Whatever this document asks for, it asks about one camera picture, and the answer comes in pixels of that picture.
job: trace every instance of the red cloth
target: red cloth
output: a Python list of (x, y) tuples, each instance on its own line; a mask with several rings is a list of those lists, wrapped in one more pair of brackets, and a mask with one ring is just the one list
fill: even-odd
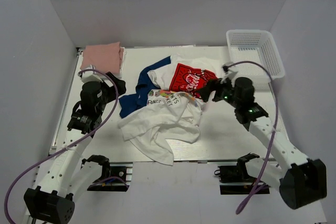
[(102, 72), (119, 74), (123, 53), (124, 49), (120, 48), (120, 42), (87, 46), (83, 52), (83, 62), (80, 69), (94, 65), (96, 69)]

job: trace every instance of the navy blue cloth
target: navy blue cloth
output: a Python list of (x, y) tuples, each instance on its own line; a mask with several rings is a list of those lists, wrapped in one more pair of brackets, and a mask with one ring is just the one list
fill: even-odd
[(136, 94), (124, 95), (123, 97), (119, 98), (119, 102), (121, 105), (121, 111), (119, 114), (121, 118), (125, 118), (132, 112), (141, 109), (142, 107), (145, 107), (147, 105), (149, 91), (151, 91), (152, 89), (158, 89), (158, 87), (152, 83), (147, 73), (150, 70), (158, 69), (170, 63), (170, 56), (168, 56), (158, 61), (157, 63), (154, 63), (153, 65), (144, 68), (141, 71), (138, 79), (138, 84), (135, 87)]

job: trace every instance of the table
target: table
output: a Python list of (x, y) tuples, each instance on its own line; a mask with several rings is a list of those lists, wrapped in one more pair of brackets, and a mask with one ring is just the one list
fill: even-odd
[[(135, 93), (135, 86), (142, 69), (171, 54), (178, 53), (186, 58), (209, 57), (217, 59), (223, 64), (229, 61), (227, 47), (129, 48), (126, 51), (122, 74), (122, 79), (126, 82), (126, 94)], [(77, 72), (80, 70), (81, 62), (82, 56), (79, 56), (63, 120), (56, 137), (56, 144), (63, 142), (72, 107), (80, 100), (82, 82), (77, 76)], [(274, 119), (275, 104), (271, 90), (257, 91), (255, 97), (256, 101)], [(113, 103), (106, 106), (103, 118), (110, 112)], [(95, 134), (83, 156), (103, 155), (108, 157), (110, 162), (116, 163), (151, 161), (129, 141), (123, 141), (122, 133), (117, 127), (117, 122), (120, 120), (120, 109), (120, 105), (117, 105), (114, 114), (106, 125)], [(278, 129), (286, 133), (281, 118)], [(167, 140), (174, 153), (174, 161), (227, 161), (237, 159), (250, 152), (261, 157), (266, 155), (266, 148), (237, 122), (234, 109), (224, 101), (217, 103), (209, 101), (201, 117), (200, 131), (201, 135), (194, 144)]]

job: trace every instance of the white basket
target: white basket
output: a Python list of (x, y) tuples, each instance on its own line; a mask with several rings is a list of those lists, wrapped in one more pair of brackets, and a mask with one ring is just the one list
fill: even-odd
[[(273, 36), (262, 30), (229, 30), (226, 33), (230, 59), (233, 62), (250, 60), (264, 66), (273, 79), (285, 76), (277, 46)], [(237, 65), (237, 76), (250, 78), (260, 89), (268, 87), (270, 82), (262, 68), (252, 64)]]

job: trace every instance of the gray wall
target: gray wall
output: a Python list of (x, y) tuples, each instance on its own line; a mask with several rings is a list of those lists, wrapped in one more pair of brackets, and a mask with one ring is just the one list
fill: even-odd
[(269, 30), (285, 0), (51, 0), (78, 47), (223, 45), (229, 29)]
[(276, 83), (291, 141), (327, 165), (328, 223), (336, 223), (336, 0), (287, 0), (271, 32), (286, 76)]
[[(50, 0), (0, 0), (0, 200), (14, 178), (48, 154), (75, 47)], [(14, 188), (10, 213), (20, 223), (34, 173)], [(5, 220), (0, 211), (0, 223)]]

